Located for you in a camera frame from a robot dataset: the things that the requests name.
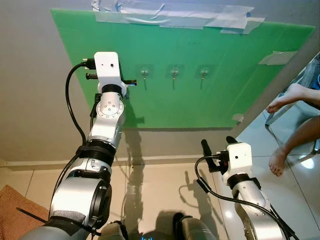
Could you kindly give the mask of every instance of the person's leg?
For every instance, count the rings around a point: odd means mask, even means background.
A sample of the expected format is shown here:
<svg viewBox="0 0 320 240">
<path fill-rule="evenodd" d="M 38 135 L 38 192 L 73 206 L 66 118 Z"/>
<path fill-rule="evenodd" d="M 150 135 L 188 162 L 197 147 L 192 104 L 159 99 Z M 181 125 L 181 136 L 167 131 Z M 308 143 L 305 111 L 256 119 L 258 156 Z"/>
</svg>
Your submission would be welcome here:
<svg viewBox="0 0 320 240">
<path fill-rule="evenodd" d="M 277 112 L 282 106 L 296 101 L 306 101 L 320 106 L 320 90 L 310 89 L 298 83 L 291 84 L 283 96 L 277 97 L 267 107 L 270 114 Z"/>
<path fill-rule="evenodd" d="M 320 116 L 305 121 L 289 137 L 286 143 L 276 149 L 269 160 L 269 168 L 273 174 L 280 176 L 284 171 L 287 155 L 297 146 L 315 141 L 320 138 Z"/>
</svg>

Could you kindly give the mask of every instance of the bare foot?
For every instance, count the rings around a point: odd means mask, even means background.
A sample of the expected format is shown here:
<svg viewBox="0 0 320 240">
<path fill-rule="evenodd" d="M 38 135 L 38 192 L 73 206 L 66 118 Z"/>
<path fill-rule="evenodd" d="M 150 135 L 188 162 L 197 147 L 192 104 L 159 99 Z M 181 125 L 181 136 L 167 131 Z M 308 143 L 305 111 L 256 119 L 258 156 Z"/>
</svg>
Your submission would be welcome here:
<svg viewBox="0 0 320 240">
<path fill-rule="evenodd" d="M 275 150 L 269 160 L 269 169 L 276 176 L 281 176 L 285 167 L 285 159 L 288 153 L 282 147 Z"/>
<path fill-rule="evenodd" d="M 266 111 L 270 114 L 277 112 L 282 106 L 294 103 L 303 98 L 305 87 L 298 83 L 291 84 L 283 96 L 277 97 L 267 107 Z"/>
</svg>

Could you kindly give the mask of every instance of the white robotic arm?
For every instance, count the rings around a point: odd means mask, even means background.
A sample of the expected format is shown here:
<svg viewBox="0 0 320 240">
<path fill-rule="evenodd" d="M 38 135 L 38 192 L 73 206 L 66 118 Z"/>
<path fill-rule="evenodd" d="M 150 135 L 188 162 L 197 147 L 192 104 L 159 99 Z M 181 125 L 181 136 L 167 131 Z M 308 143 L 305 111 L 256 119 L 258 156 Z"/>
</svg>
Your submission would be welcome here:
<svg viewBox="0 0 320 240">
<path fill-rule="evenodd" d="M 257 178 L 251 177 L 251 146 L 237 142 L 233 137 L 227 137 L 227 141 L 229 145 L 226 151 L 217 152 L 213 156 L 207 141 L 205 139 L 201 141 L 205 157 L 200 158 L 195 165 L 199 185 L 207 193 L 235 202 L 234 207 L 243 223 L 247 240 L 282 240 L 284 237 L 285 239 L 289 239 L 290 236 L 296 237 L 294 231 L 273 209 Z M 221 172 L 222 181 L 231 188 L 234 200 L 213 192 L 200 177 L 197 167 L 204 159 L 211 173 Z"/>
<path fill-rule="evenodd" d="M 101 228 L 109 217 L 112 163 L 125 121 L 122 97 L 127 86 L 121 79 L 118 54 L 97 52 L 88 66 L 96 68 L 100 102 L 96 121 L 85 145 L 67 165 L 54 189 L 49 221 L 30 231 L 22 240 L 86 239 Z"/>
</svg>

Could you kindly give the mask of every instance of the green acrylic panel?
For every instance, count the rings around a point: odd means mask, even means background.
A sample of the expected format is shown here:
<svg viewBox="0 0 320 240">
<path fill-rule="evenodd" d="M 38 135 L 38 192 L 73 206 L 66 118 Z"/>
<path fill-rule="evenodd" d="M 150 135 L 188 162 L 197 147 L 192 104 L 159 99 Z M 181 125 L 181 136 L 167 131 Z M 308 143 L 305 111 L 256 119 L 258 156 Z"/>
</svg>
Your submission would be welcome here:
<svg viewBox="0 0 320 240">
<path fill-rule="evenodd" d="M 218 27 L 162 28 L 97 22 L 91 11 L 51 12 L 73 65 L 95 52 L 117 52 L 123 78 L 137 80 L 124 100 L 127 128 L 234 127 L 233 115 L 244 114 L 283 68 L 258 63 L 273 51 L 297 51 L 314 30 L 263 22 L 247 35 L 222 34 Z M 143 67 L 150 72 L 145 81 Z M 97 81 L 86 80 L 84 69 L 76 74 L 92 106 Z"/>
</svg>

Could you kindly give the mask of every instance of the brown rug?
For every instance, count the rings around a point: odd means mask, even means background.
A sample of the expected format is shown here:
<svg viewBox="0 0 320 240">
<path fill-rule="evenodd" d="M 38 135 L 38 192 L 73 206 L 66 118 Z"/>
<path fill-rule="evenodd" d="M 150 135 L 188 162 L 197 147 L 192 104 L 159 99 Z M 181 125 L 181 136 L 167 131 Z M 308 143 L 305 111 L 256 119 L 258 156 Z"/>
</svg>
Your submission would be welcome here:
<svg viewBox="0 0 320 240">
<path fill-rule="evenodd" d="M 49 211 L 47 209 L 26 199 L 12 187 L 6 185 L 0 191 L 0 240 L 17 240 L 30 230 L 44 224 L 16 208 L 48 220 Z"/>
</svg>

